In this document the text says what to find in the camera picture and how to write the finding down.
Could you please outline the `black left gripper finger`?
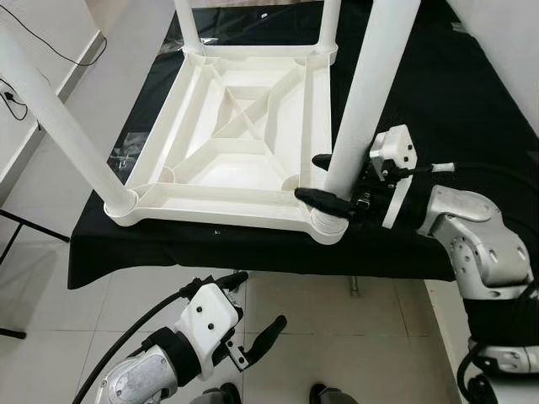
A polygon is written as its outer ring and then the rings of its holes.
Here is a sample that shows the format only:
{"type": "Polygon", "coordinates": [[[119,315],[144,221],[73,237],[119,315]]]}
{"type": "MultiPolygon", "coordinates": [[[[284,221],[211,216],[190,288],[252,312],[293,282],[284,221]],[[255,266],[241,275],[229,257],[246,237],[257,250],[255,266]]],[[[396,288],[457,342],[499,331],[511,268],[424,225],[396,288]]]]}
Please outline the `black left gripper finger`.
{"type": "Polygon", "coordinates": [[[286,324],[288,324],[286,316],[277,316],[273,322],[246,347],[246,362],[259,362],[272,349],[276,340],[280,337],[282,332],[284,332],[286,324]]]}
{"type": "Polygon", "coordinates": [[[212,283],[219,286],[220,289],[226,292],[232,292],[246,284],[249,280],[249,274],[247,272],[234,272],[232,274],[223,274],[221,277],[213,279],[212,283]]]}

